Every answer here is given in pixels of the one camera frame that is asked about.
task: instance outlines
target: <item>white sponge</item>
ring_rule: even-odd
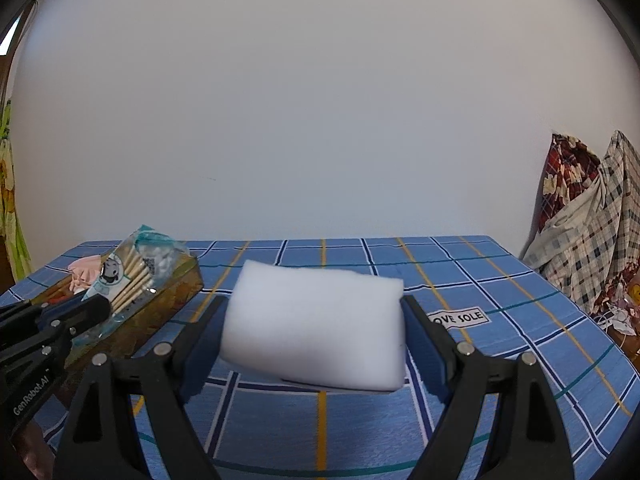
[[[391,392],[404,385],[402,280],[247,261],[220,356],[286,381]]]

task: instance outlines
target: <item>white wall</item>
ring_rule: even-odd
[[[36,264],[142,222],[519,253],[550,130],[640,146],[638,76],[595,0],[46,0],[18,211]]]

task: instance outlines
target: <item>love sole label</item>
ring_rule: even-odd
[[[479,306],[462,308],[460,310],[437,310],[427,314],[434,323],[444,325],[444,328],[469,328],[485,323],[491,323]]]

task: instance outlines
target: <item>hanging clothes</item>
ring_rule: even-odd
[[[11,101],[7,101],[0,119],[0,235],[4,238],[14,280],[31,273],[31,258],[15,211],[14,159],[9,138]]]
[[[640,156],[622,132],[611,138],[593,182],[543,222],[523,261],[588,314],[602,312],[620,280],[634,274]]]

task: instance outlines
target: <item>brown object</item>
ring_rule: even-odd
[[[70,296],[71,276],[60,280],[56,285],[34,298],[35,303],[49,301],[62,295]],[[169,282],[132,317],[126,320],[115,332],[94,346],[72,351],[66,360],[68,377],[60,386],[56,397],[67,409],[84,375],[91,358],[104,352],[113,358],[132,357],[167,321],[169,321],[191,298],[202,290],[204,283],[200,275],[197,259],[183,255]]]
[[[44,441],[40,426],[34,420],[27,422],[22,431],[15,436],[13,444],[24,465],[37,480],[50,480],[55,456]]]
[[[15,285],[9,258],[6,255],[4,238],[0,236],[0,294],[4,294]]]
[[[607,328],[607,335],[622,349],[634,368],[640,372],[640,354],[638,354],[640,351],[640,336],[625,336],[612,326]]]

